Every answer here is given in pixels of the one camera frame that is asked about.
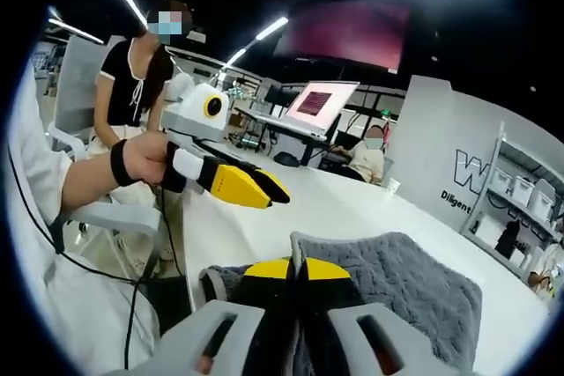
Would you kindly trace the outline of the person's left hand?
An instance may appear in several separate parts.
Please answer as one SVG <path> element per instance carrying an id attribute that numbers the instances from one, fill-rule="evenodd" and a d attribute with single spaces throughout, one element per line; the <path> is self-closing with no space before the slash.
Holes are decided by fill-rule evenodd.
<path id="1" fill-rule="evenodd" d="M 122 157 L 128 176 L 135 181 L 160 184 L 167 169 L 167 144 L 165 134 L 154 131 L 127 140 Z"/>

